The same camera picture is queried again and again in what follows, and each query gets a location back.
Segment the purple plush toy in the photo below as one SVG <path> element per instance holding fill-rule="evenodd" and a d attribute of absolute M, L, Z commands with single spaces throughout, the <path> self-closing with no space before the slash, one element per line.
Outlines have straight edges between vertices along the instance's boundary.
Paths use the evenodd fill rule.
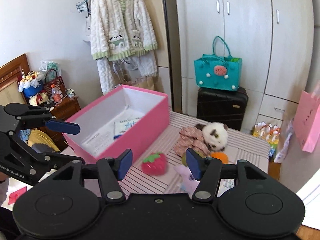
<path fill-rule="evenodd" d="M 174 170 L 182 178 L 181 189 L 192 195 L 200 182 L 193 177 L 189 168 L 187 166 L 184 166 L 183 164 L 175 166 Z"/>

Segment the blue white wipes pack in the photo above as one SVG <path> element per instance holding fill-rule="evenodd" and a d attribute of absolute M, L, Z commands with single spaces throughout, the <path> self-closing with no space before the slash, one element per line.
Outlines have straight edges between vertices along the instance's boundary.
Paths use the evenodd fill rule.
<path fill-rule="evenodd" d="M 131 127 L 133 127 L 142 117 L 133 116 L 128 118 L 121 118 L 114 122 L 113 139 L 116 140 L 124 135 Z"/>

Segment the orange plush ball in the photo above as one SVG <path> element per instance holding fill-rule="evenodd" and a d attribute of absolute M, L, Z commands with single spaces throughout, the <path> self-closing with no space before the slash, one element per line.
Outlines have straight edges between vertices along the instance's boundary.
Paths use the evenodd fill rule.
<path fill-rule="evenodd" d="M 212 158 L 221 160 L 223 164 L 228 164 L 229 163 L 228 155 L 226 155 L 223 152 L 212 152 L 210 154 L 210 156 Z"/>

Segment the green plush ball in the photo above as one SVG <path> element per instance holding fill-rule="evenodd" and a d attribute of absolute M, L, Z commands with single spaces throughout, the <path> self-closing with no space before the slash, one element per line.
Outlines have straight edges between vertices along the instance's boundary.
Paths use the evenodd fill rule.
<path fill-rule="evenodd" d="M 186 162 L 186 157 L 185 157 L 185 153 L 182 155 L 182 164 L 184 165 L 184 166 L 188 166 L 187 165 L 187 162 Z"/>

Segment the plastic water bottle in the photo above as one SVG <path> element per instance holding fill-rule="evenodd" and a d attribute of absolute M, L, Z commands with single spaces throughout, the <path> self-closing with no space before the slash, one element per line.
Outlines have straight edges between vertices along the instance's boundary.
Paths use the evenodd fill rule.
<path fill-rule="evenodd" d="M 52 98 L 56 104 L 60 104 L 62 102 L 62 96 L 60 91 L 56 88 L 55 85 L 51 85 L 52 88 Z"/>

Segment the red strawberry plush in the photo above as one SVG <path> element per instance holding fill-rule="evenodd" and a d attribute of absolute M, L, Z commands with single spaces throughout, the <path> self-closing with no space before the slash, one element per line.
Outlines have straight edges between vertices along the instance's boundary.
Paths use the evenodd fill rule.
<path fill-rule="evenodd" d="M 161 176 L 167 170 L 167 158 L 164 153 L 157 152 L 148 155 L 141 164 L 142 172 L 150 176 Z"/>

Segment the striped table cloth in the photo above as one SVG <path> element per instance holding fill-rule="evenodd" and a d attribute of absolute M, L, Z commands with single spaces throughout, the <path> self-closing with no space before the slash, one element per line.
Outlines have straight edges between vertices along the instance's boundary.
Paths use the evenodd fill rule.
<path fill-rule="evenodd" d="M 179 131 L 184 126 L 204 124 L 204 121 L 180 113 L 169 112 L 169 126 L 155 140 L 155 142 L 131 166 L 126 177 L 119 184 L 128 197 L 131 193 L 180 193 L 182 177 L 176 173 L 174 167 L 182 163 L 182 158 L 175 154 L 174 145 L 179 138 Z M 239 159 L 245 159 L 255 166 L 268 172 L 267 142 L 251 135 L 228 129 L 228 144 L 223 151 L 228 156 L 230 164 L 236 164 Z M 167 157 L 167 172 L 163 176 L 152 177 L 144 174 L 141 163 L 151 153 L 162 152 Z"/>

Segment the pink storage box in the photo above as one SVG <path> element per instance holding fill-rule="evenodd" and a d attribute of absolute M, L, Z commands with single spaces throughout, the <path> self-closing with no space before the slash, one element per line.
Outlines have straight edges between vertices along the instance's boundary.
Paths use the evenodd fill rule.
<path fill-rule="evenodd" d="M 169 124 L 167 94 L 122 85 L 71 116 L 80 133 L 64 134 L 74 153 L 93 164 L 127 149 L 137 160 Z"/>

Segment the white plastic bag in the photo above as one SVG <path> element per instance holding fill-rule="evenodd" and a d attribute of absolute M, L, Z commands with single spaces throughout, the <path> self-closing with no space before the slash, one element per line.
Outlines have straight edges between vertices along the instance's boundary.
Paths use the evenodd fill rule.
<path fill-rule="evenodd" d="M 273 155 L 273 162 L 281 164 L 287 156 L 290 139 L 294 134 L 293 119 L 283 121 L 280 129 L 279 142 L 275 154 Z"/>

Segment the colourful drink bottle pack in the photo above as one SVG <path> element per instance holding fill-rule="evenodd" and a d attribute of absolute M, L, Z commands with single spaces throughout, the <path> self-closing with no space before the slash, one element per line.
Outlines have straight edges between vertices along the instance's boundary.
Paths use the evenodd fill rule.
<path fill-rule="evenodd" d="M 263 139 L 270 145 L 268 154 L 272 157 L 279 143 L 280 127 L 272 125 L 271 123 L 259 122 L 255 124 L 252 135 L 253 137 Z"/>

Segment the wooden headboard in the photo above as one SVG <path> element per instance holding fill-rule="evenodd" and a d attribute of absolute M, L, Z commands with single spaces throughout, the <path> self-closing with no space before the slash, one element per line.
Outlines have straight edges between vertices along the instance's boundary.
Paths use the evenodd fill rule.
<path fill-rule="evenodd" d="M 0 68 L 1 75 L 1 98 L 0 103 L 6 106 L 9 103 L 27 104 L 25 96 L 18 91 L 18 81 L 22 77 L 22 73 L 30 71 L 26 54 L 11 60 Z"/>

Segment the pink paper bag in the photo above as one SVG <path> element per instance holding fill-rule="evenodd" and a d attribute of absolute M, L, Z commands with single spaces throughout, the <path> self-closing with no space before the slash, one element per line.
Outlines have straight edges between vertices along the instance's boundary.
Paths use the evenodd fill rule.
<path fill-rule="evenodd" d="M 304 152 L 312 153 L 319 139 L 319 81 L 311 93 L 302 91 L 293 130 Z"/>

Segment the white green fleece cardigan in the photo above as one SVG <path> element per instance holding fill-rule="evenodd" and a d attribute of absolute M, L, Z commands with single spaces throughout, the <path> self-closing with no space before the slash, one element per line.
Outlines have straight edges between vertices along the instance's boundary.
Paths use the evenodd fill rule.
<path fill-rule="evenodd" d="M 156 77 L 155 31 L 144 0 L 91 0 L 91 54 L 106 94 L 124 82 L 123 69 Z"/>

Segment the grey three-door wardrobe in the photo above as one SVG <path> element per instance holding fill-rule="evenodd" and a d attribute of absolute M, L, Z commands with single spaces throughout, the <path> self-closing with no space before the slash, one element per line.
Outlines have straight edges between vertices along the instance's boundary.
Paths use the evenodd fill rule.
<path fill-rule="evenodd" d="M 241 129 L 281 125 L 295 114 L 313 48 L 312 0 L 176 0 L 180 33 L 182 111 L 197 115 L 194 61 L 203 54 L 242 58 L 248 94 Z"/>

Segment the black clothes rack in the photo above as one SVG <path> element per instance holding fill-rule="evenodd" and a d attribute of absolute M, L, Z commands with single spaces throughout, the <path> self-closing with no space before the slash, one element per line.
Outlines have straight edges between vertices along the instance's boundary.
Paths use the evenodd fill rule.
<path fill-rule="evenodd" d="M 176 2 L 169 0 L 144 0 L 144 2 L 158 44 L 158 48 L 154 52 L 158 75 L 151 78 L 157 79 L 162 69 L 169 71 L 171 106 L 174 111 L 181 112 L 182 85 Z"/>

